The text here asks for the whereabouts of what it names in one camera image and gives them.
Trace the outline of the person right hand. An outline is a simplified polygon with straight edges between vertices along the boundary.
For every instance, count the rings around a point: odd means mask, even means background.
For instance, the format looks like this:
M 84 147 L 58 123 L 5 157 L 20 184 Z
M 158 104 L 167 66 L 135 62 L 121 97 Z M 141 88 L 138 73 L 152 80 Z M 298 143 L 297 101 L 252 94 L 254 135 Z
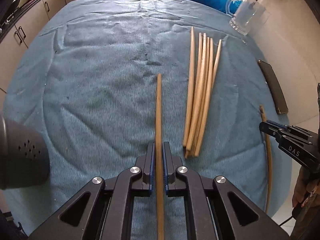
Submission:
M 301 167 L 292 197 L 292 217 L 297 220 L 306 204 L 311 203 L 311 197 L 319 194 L 319 178 Z

